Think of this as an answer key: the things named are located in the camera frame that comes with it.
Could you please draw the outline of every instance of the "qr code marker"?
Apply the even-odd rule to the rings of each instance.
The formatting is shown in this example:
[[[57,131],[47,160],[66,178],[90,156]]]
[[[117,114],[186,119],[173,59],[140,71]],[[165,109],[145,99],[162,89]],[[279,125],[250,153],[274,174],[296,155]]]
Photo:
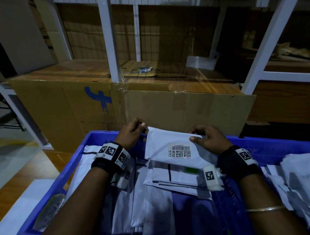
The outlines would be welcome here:
[[[182,150],[176,150],[175,151],[175,156],[176,157],[183,157],[183,151]]]
[[[190,158],[191,157],[191,151],[190,150],[184,150],[184,157],[188,157]]]

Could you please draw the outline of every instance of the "stack of packages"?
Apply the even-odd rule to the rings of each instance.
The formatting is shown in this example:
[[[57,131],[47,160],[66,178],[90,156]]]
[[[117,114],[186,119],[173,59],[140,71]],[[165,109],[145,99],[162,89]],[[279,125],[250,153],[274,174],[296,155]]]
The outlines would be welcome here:
[[[130,175],[126,189],[108,188],[101,234],[175,234],[172,191],[212,199],[201,169],[216,165],[217,156],[190,142],[190,136],[149,127],[145,159],[130,159],[135,174]],[[90,170],[100,148],[85,147],[66,200]]]
[[[280,166],[262,167],[283,204],[310,226],[310,153],[288,154]]]

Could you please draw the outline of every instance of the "blue plastic crate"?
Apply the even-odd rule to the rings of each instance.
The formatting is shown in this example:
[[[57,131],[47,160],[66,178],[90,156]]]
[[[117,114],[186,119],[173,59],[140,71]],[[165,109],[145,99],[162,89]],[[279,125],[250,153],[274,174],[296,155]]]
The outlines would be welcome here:
[[[18,234],[40,234],[32,229],[39,213],[53,195],[59,193],[66,194],[63,187],[79,164],[84,147],[86,145],[103,145],[112,142],[115,140],[117,134],[118,131],[91,131],[86,135],[69,163],[24,222]],[[260,166],[265,166],[267,164],[277,165],[281,162],[282,158],[289,153],[310,153],[310,142],[306,141],[252,137],[240,139],[236,136],[228,136],[228,139],[234,145],[246,148]],[[139,140],[137,145],[130,150],[130,154],[138,158],[144,158],[144,150],[145,142]],[[216,218],[219,220],[222,234],[254,234],[236,182],[227,177],[224,180],[224,184],[225,191],[212,193],[214,207],[216,208]]]

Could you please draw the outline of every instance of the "cardboard box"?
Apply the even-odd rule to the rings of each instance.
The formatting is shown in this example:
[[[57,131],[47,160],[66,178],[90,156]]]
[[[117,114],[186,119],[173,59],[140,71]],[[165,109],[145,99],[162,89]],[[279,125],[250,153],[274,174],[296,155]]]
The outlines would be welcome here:
[[[115,84],[105,64],[67,61],[10,80],[55,150],[73,153],[89,131],[119,130],[136,116],[166,130],[187,132],[194,124],[211,123],[224,134],[239,135],[255,99],[168,91],[162,78]]]

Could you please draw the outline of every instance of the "person's right hand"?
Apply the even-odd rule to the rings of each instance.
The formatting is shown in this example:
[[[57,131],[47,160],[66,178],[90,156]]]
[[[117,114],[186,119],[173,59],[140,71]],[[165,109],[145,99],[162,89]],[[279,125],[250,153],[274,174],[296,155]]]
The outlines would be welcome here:
[[[190,131],[190,134],[206,135],[206,139],[191,136],[189,140],[204,147],[209,152],[220,155],[233,144],[213,125],[195,125]]]

